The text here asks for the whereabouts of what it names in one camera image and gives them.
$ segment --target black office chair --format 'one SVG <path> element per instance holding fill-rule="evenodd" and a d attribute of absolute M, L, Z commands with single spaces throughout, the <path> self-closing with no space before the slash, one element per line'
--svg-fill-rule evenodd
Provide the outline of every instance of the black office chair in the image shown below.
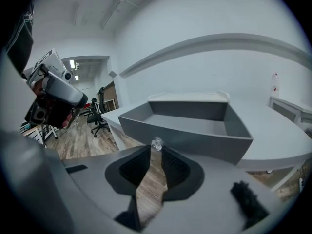
<path fill-rule="evenodd" d="M 101 114 L 106 113 L 105 109 L 104 109 L 104 88 L 100 88 L 99 92 L 99 110 L 101 111 Z M 97 113 L 97 110 L 95 108 L 91 109 L 93 115 L 89 116 L 89 118 L 87 119 L 88 123 L 96 123 L 98 122 L 99 126 L 93 128 L 91 130 L 91 133 L 94 134 L 94 137 L 97 136 L 97 132 L 101 129 L 101 128 L 106 128 L 108 129 L 108 131 L 110 131 L 108 123 L 106 123 L 102 117 L 101 114 Z"/>

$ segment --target ceiling light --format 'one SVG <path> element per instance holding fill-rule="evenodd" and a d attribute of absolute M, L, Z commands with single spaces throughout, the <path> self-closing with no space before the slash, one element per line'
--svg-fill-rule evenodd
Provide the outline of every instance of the ceiling light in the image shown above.
<path fill-rule="evenodd" d="M 75 68 L 74 60 L 70 60 L 69 63 L 72 68 Z"/>

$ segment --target white countertop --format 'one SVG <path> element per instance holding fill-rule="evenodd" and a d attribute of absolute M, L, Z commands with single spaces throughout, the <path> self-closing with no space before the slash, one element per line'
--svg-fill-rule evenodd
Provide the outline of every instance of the white countertop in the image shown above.
<path fill-rule="evenodd" d="M 283 102 L 289 106 L 292 106 L 298 110 L 300 110 L 303 113 L 308 113 L 308 114 L 312 114 L 312 107 L 301 102 L 298 99 L 294 99 L 294 98 L 278 98 L 275 96 L 271 96 L 271 98 L 276 99 L 280 102 Z"/>
<path fill-rule="evenodd" d="M 102 114 L 102 118 L 122 131 L 118 116 L 146 102 L 110 111 Z M 230 104 L 253 136 L 238 167 L 248 171 L 281 169 L 303 162 L 312 155 L 312 139 L 272 108 L 232 96 Z"/>

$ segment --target gray tray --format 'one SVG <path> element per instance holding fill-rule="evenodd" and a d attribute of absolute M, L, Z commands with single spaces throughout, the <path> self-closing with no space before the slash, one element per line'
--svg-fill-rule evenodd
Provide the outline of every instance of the gray tray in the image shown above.
<path fill-rule="evenodd" d="M 119 117 L 126 135 L 151 144 L 159 137 L 177 151 L 237 164 L 253 141 L 228 103 L 147 102 Z"/>

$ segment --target wooden floor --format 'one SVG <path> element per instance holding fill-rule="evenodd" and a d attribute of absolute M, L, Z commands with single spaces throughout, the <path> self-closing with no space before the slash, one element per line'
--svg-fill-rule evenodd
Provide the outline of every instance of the wooden floor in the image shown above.
<path fill-rule="evenodd" d="M 58 152 L 61 159 L 96 156 L 118 151 L 114 138 L 107 130 L 100 130 L 97 137 L 90 132 L 95 124 L 87 124 L 87 117 L 81 116 L 80 123 L 72 126 L 69 130 L 58 130 L 58 139 L 53 135 L 46 141 L 48 148 Z M 124 135 L 127 147 L 140 145 L 139 142 Z M 311 170 L 311 162 L 301 171 L 297 171 L 282 187 L 275 191 L 283 201 L 299 193 L 299 177 L 307 177 Z M 272 174 L 266 172 L 250 173 L 260 182 L 264 182 Z M 161 152 L 152 150 L 151 165 L 143 181 L 136 190 L 138 213 L 142 226 L 146 226 L 161 209 L 161 198 L 167 190 L 166 178 L 161 167 Z"/>

